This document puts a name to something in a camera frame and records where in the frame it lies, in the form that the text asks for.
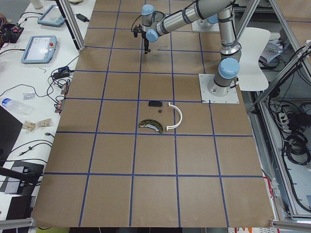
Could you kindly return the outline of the black brake pad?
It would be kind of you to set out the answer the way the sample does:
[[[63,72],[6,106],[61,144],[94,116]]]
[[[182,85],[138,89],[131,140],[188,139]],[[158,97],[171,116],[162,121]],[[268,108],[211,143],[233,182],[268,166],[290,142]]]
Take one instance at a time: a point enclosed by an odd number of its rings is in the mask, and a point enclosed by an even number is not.
[[[148,102],[148,106],[149,107],[162,107],[163,103],[161,101],[151,100]]]

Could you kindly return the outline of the black power adapter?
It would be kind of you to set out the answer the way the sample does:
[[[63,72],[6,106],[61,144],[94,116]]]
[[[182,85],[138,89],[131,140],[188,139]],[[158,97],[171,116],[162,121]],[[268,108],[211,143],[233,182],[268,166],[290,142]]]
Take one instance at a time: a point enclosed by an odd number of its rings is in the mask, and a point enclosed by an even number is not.
[[[77,19],[79,19],[82,22],[89,22],[89,19],[82,14],[76,14],[76,17],[77,17]]]

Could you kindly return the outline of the green brake shoe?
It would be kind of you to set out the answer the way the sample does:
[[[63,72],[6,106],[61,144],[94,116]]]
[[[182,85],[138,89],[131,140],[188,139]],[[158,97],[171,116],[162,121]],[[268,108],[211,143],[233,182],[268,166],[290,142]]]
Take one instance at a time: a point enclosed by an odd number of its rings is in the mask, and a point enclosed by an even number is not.
[[[144,119],[139,122],[138,127],[153,129],[154,131],[159,132],[159,133],[164,132],[164,128],[162,124],[154,119]]]

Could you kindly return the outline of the white curved plastic part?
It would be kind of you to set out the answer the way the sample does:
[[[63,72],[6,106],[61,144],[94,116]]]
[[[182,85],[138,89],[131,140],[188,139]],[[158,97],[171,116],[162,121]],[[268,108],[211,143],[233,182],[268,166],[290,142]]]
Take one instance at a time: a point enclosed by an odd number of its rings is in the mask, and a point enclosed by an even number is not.
[[[183,114],[182,114],[182,111],[180,110],[180,108],[178,108],[177,106],[175,106],[171,102],[168,102],[168,107],[172,108],[172,109],[174,109],[175,111],[178,112],[178,114],[179,114],[179,121],[177,123],[175,123],[174,125],[166,126],[166,131],[173,130],[173,129],[179,127],[181,122],[182,122],[182,120],[183,120]]]

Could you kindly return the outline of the far teach pendant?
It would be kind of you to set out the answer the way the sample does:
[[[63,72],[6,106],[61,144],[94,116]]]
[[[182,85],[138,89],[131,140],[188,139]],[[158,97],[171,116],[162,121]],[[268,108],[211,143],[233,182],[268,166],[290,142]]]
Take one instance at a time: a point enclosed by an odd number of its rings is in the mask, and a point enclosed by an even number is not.
[[[60,27],[65,20],[57,5],[51,5],[37,20],[37,23],[45,26]]]

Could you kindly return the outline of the teach pendant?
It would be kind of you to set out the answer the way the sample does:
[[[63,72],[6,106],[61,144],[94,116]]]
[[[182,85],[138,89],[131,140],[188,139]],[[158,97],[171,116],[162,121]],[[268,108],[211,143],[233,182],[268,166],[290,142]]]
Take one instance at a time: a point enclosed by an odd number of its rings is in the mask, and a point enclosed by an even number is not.
[[[51,5],[37,20],[37,23],[45,26],[60,27],[65,20],[57,5]]]
[[[23,64],[47,64],[52,59],[57,47],[54,35],[31,36],[21,62]]]

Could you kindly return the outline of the white plastic chair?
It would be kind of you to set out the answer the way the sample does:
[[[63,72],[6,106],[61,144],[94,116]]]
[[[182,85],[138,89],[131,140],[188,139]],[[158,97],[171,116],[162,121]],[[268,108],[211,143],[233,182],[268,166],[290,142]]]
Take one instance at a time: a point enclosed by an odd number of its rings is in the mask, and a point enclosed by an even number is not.
[[[245,28],[239,43],[242,46],[240,71],[237,75],[241,91],[264,91],[268,80],[259,67],[259,58],[264,51],[271,33],[261,28]]]

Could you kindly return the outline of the near teach pendant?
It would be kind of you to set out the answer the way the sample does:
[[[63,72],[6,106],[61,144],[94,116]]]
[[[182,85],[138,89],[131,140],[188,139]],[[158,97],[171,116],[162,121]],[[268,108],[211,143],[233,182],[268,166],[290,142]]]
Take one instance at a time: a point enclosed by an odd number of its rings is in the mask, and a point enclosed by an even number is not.
[[[52,59],[57,47],[54,35],[31,36],[21,62],[23,64],[47,64]]]

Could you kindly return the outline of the clear plastic water bottle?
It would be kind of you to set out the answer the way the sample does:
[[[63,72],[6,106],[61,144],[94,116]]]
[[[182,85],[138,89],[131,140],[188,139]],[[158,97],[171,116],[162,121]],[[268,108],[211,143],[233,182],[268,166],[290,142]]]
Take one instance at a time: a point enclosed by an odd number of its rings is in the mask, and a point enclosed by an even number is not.
[[[7,110],[13,111],[20,115],[30,115],[34,110],[33,107],[10,98],[1,98],[0,103]]]

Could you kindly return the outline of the aluminium frame post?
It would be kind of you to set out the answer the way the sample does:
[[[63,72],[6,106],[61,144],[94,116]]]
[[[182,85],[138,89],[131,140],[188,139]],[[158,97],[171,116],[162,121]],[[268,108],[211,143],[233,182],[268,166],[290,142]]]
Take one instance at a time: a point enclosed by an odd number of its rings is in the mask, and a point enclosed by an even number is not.
[[[81,31],[78,27],[77,21],[75,19],[73,10],[70,6],[68,0],[56,0],[57,6],[59,7],[60,13],[67,25],[69,34],[74,42],[74,45],[78,51],[85,49],[85,42],[83,40]]]

